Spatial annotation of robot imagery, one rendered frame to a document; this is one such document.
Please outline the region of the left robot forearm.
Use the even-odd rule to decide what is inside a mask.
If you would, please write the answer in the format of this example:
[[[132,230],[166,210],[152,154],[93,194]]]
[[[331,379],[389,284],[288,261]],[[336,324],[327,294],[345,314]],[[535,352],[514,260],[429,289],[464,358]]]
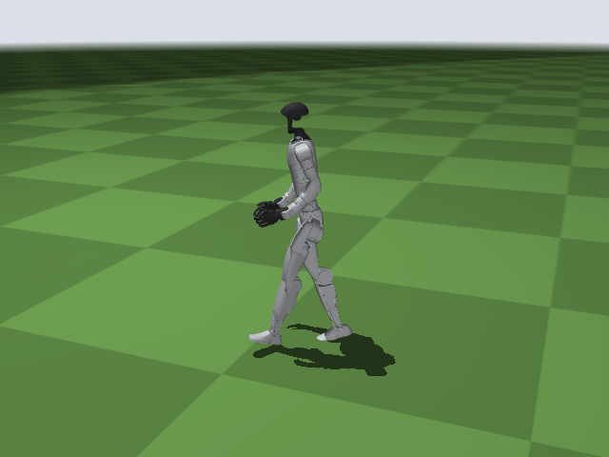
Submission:
[[[299,215],[302,209],[315,200],[319,191],[320,188],[318,185],[310,185],[306,192],[302,192],[300,197],[288,206],[288,210],[281,212],[283,219],[289,219],[292,216]]]

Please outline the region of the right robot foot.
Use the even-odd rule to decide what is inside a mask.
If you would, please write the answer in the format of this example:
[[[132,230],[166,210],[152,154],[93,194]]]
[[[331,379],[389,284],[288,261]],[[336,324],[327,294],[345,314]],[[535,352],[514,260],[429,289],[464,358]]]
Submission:
[[[340,327],[341,326],[339,326],[339,328]],[[342,328],[341,329],[339,329],[339,328],[338,328],[338,330],[334,330],[334,328],[332,327],[325,333],[317,336],[317,339],[321,340],[321,341],[335,340],[335,339],[338,339],[341,337],[348,336],[352,333],[350,326],[347,324],[343,324]]]

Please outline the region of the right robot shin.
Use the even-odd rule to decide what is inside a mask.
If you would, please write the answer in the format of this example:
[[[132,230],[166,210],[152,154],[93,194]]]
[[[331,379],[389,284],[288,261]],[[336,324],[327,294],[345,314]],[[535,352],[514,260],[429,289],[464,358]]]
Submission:
[[[334,330],[338,330],[339,326],[341,326],[339,328],[339,329],[341,329],[342,325],[341,325],[341,321],[340,321],[340,317],[339,317],[339,313],[338,313],[338,309],[337,309],[338,299],[337,299],[337,295],[335,292],[335,288],[332,285],[332,282],[326,286],[322,286],[318,283],[316,285],[313,278],[312,278],[312,280],[313,280],[315,288],[318,292],[322,305],[323,305],[330,321],[333,324]],[[333,320],[336,323],[337,328],[335,327]]]

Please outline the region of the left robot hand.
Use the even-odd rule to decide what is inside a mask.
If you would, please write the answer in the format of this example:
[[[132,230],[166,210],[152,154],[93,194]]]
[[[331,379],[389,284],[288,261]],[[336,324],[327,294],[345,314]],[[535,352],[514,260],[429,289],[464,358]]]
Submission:
[[[256,214],[255,212],[253,212],[254,220],[256,220],[256,223],[259,224],[259,227],[264,228],[264,227],[267,227],[269,225],[275,224],[279,219],[281,221],[285,220],[285,219],[283,219],[281,212],[288,210],[288,207],[284,207],[284,208],[278,209],[277,211],[275,211],[275,210],[267,210],[267,209],[262,209],[262,208],[258,208],[258,210],[264,211],[265,213],[264,214]],[[261,217],[261,218],[256,218],[255,216],[256,217]],[[262,221],[262,220],[264,220],[264,221]],[[261,224],[263,224],[263,225],[261,225]]]

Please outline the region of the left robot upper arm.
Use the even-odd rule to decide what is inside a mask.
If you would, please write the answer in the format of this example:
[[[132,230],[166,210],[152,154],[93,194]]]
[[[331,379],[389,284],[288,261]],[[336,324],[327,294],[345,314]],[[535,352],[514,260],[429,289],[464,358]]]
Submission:
[[[302,167],[304,176],[309,179],[309,182],[306,184],[305,189],[307,190],[310,185],[316,184],[319,186],[321,191],[322,185],[313,161],[313,154],[310,146],[305,143],[302,143],[295,147],[294,153]]]

